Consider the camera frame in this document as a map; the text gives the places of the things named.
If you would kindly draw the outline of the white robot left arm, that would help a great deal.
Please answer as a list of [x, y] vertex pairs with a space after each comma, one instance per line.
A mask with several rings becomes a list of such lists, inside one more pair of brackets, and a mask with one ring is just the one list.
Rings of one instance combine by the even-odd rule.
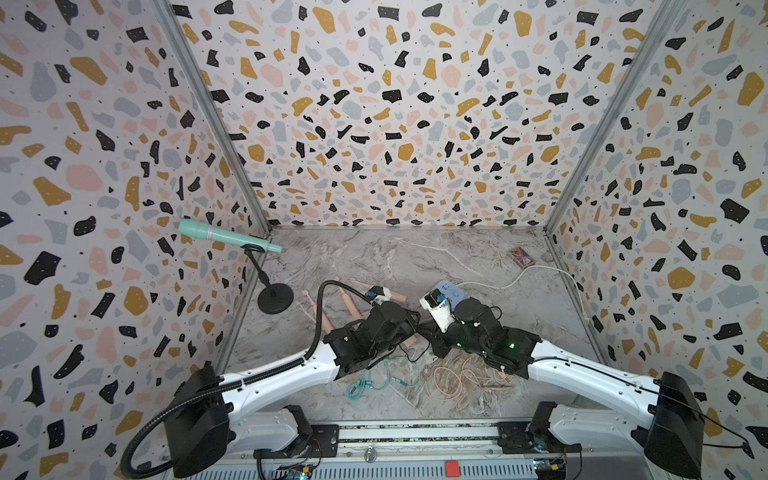
[[250, 414], [304, 389], [332, 383], [380, 362], [416, 333], [421, 316], [393, 301], [374, 305], [367, 318], [331, 330], [311, 356], [303, 352], [255, 370], [218, 375], [210, 367], [185, 382], [163, 421], [170, 468], [177, 478], [202, 472], [229, 448], [269, 450], [294, 447], [302, 431], [279, 443], [275, 434], [247, 433], [238, 424]]

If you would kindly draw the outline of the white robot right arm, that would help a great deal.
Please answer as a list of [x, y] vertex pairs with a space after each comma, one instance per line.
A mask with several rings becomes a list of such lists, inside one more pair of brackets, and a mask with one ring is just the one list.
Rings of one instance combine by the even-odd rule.
[[572, 354], [535, 333], [502, 325], [493, 307], [474, 297], [452, 303], [434, 290], [420, 305], [432, 317], [422, 334], [436, 356], [459, 349], [506, 375], [597, 402], [635, 424], [630, 440], [654, 465], [683, 478], [701, 475], [705, 419], [682, 377], [632, 374]]

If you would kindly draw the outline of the light blue power strip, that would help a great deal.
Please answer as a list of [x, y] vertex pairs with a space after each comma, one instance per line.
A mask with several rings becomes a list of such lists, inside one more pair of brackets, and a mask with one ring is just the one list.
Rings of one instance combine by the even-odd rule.
[[435, 289], [440, 291], [440, 294], [449, 302], [451, 308], [454, 308], [466, 297], [465, 292], [460, 287], [448, 280], [440, 281], [435, 286]]

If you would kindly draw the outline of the small colourful card box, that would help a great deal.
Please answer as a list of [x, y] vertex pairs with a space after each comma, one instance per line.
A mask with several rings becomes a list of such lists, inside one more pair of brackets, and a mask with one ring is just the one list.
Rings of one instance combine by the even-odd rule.
[[536, 260], [522, 247], [514, 247], [510, 250], [510, 255], [515, 263], [523, 270], [536, 263]]

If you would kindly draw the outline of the black microphone stand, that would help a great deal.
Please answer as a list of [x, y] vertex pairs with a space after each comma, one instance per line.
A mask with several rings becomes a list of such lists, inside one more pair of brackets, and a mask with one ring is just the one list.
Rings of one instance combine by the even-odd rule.
[[242, 249], [255, 267], [258, 280], [263, 285], [257, 298], [259, 310], [268, 315], [286, 311], [293, 303], [294, 292], [285, 283], [272, 283], [268, 274], [262, 269], [256, 256], [258, 253], [265, 253], [265, 250], [255, 244], [245, 244]]

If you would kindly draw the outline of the black corrugated conduit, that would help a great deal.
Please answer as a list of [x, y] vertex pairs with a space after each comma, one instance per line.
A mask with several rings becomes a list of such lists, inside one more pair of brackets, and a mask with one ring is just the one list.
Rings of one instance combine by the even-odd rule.
[[[299, 391], [336, 380], [336, 355], [323, 343], [317, 318], [310, 347], [282, 361], [251, 371], [217, 375], [196, 372], [171, 404], [150, 419], [125, 447], [119, 470], [128, 479], [147, 479], [168, 470], [177, 478], [194, 476], [216, 464], [240, 437], [234, 426], [248, 415]], [[170, 459], [140, 468], [133, 464], [139, 446], [159, 426], [165, 428]]]

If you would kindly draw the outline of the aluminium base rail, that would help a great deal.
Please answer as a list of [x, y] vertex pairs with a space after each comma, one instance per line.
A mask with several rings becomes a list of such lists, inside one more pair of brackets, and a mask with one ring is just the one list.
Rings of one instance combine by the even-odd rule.
[[329, 421], [293, 458], [225, 455], [200, 479], [666, 479], [641, 453], [535, 447], [523, 419]]

